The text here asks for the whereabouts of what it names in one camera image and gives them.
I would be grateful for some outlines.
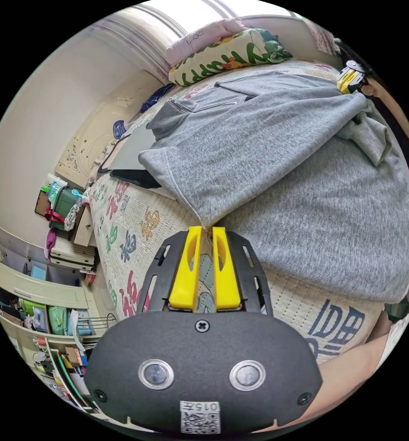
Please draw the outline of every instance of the qr code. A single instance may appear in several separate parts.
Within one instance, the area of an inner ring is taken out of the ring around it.
[[[182,412],[181,432],[192,434],[218,434],[219,413],[208,412]]]

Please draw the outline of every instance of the drawer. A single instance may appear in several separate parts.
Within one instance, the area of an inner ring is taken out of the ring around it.
[[[81,287],[34,279],[0,263],[0,287],[23,299],[65,308],[87,309]]]
[[[91,213],[88,209],[84,209],[80,222],[77,226],[76,233],[74,234],[73,242],[76,245],[87,247],[90,243],[91,236],[93,234],[93,220]]]

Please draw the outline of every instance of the gray sweatshirt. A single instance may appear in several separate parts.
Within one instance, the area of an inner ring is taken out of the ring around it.
[[[246,237],[265,267],[354,298],[409,284],[409,174],[371,101],[264,72],[171,99],[140,163],[205,228]]]

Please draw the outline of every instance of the bed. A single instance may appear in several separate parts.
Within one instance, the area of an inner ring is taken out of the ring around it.
[[[136,119],[125,135],[132,134],[142,124],[148,124],[169,98],[189,99],[222,77],[235,79],[275,69],[330,80],[335,80],[338,73],[329,65],[301,59],[225,72],[196,85],[174,88]],[[113,144],[110,144],[97,160],[97,165],[112,149]],[[196,220],[176,200],[111,178],[109,174],[97,177],[96,172],[94,169],[90,175],[91,185],[85,195],[108,290],[118,318],[125,319],[135,314],[146,270],[163,240],[196,225]],[[201,255],[198,312],[214,310],[211,255],[211,246],[205,242]],[[275,317],[292,325],[305,337],[318,363],[365,342],[385,307],[382,301],[347,298],[267,268],[266,273]]]

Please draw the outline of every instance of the wall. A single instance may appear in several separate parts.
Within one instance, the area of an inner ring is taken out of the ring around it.
[[[36,69],[0,123],[0,227],[44,246],[48,223],[34,208],[46,175],[92,110],[140,69],[89,33]]]
[[[294,56],[312,58],[336,69],[342,68],[340,57],[325,54],[317,49],[314,38],[303,20],[293,17],[243,17],[243,21],[255,28],[267,29],[279,37],[282,45]]]

